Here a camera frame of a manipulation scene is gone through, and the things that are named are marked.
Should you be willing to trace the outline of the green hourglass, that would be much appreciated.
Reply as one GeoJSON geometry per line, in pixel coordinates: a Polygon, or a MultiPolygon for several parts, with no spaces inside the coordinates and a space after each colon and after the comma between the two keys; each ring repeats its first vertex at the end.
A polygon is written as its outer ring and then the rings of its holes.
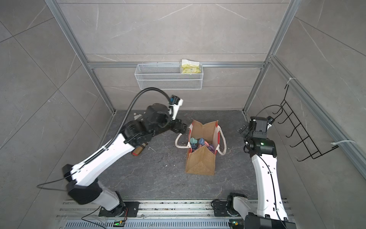
{"type": "Polygon", "coordinates": [[[190,138],[190,144],[191,145],[196,145],[198,143],[198,140],[196,138],[190,138]]]}

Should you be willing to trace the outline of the purple hourglass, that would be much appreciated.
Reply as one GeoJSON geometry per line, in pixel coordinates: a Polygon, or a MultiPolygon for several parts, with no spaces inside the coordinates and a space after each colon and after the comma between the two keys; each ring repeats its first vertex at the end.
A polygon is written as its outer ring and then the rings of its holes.
{"type": "Polygon", "coordinates": [[[207,147],[212,153],[215,153],[215,147],[211,144],[207,147]]]}

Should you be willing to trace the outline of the blue hourglass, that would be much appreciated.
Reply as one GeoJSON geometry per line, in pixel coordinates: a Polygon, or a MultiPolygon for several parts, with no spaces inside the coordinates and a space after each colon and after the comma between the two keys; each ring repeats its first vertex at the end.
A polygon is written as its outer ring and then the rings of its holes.
{"type": "Polygon", "coordinates": [[[200,138],[198,143],[202,146],[205,146],[205,140],[203,138],[200,138]]]}

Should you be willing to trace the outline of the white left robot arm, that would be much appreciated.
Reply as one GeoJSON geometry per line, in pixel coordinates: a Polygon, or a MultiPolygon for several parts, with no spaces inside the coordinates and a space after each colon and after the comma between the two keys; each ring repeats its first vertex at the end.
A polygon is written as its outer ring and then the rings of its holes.
{"type": "Polygon", "coordinates": [[[63,173],[68,180],[68,195],[80,205],[94,203],[107,211],[123,208],[119,194],[106,188],[98,176],[122,156],[150,142],[154,136],[169,130],[184,134],[187,125],[176,118],[182,103],[180,100],[169,106],[159,103],[148,106],[141,117],[124,124],[114,139],[87,159],[75,165],[65,165],[63,173]]]}

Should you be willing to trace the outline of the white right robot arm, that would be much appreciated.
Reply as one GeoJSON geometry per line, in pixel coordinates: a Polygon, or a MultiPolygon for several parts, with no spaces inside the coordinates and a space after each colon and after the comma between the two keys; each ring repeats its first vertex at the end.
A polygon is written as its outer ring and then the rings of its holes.
{"type": "Polygon", "coordinates": [[[227,211],[240,215],[245,229],[295,229],[285,210],[278,177],[277,150],[274,141],[267,137],[267,131],[274,119],[271,116],[252,116],[238,130],[244,139],[244,151],[250,155],[257,183],[257,208],[251,207],[243,195],[231,193],[227,199],[227,211]]]}

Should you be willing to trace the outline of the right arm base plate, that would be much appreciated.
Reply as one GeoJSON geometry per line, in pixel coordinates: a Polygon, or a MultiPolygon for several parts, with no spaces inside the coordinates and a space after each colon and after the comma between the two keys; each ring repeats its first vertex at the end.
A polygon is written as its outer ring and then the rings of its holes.
{"type": "Polygon", "coordinates": [[[233,201],[214,199],[211,201],[211,207],[216,217],[242,217],[242,215],[234,209],[233,201]]]}

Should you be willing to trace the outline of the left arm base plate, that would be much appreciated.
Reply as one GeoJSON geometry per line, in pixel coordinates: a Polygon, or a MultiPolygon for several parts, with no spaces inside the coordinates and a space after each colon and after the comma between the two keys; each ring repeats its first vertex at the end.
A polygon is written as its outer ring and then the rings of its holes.
{"type": "Polygon", "coordinates": [[[101,208],[99,211],[99,217],[137,217],[140,202],[128,201],[124,202],[124,206],[118,206],[114,210],[107,211],[105,208],[101,208]]]}

